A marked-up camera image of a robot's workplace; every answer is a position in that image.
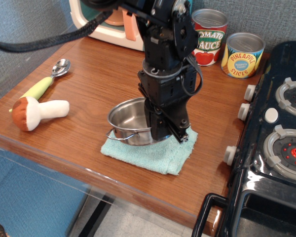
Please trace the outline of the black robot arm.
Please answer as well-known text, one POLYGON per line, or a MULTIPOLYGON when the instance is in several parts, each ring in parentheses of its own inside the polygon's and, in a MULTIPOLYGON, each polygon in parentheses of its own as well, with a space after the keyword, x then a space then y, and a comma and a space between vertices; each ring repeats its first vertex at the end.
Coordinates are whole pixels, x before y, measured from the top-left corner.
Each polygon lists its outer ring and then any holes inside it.
POLYGON ((139 91, 145 97, 145 116, 154 140, 170 135, 188 139, 186 105, 203 85, 193 51, 198 34, 186 0, 87 0, 90 8, 108 14, 122 8, 136 17, 144 43, 139 91))

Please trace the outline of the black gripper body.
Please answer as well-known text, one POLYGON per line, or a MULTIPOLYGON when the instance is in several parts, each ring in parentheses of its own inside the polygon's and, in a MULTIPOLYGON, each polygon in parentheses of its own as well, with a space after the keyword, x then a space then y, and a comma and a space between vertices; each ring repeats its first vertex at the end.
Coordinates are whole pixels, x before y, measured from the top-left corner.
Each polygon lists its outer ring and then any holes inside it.
POLYGON ((145 70, 138 72, 139 90, 154 105, 157 114, 164 114, 173 136, 179 143, 188 140, 190 127, 187 102, 195 92, 196 69, 185 65, 173 75, 169 71, 153 75, 145 70))

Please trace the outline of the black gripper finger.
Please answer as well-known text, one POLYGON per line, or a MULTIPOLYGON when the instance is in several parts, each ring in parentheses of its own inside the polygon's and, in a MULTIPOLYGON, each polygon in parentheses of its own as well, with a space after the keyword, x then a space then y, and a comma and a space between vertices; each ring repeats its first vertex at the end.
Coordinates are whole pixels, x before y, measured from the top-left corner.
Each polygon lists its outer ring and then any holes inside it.
POLYGON ((154 113, 152 115, 151 136, 155 141, 158 142, 173 136, 173 132, 169 125, 169 120, 164 114, 154 113))
POLYGON ((144 102, 144 111, 146 116, 147 126, 150 128, 156 128, 157 126, 157 113, 155 111, 154 105, 150 100, 145 100, 144 102))

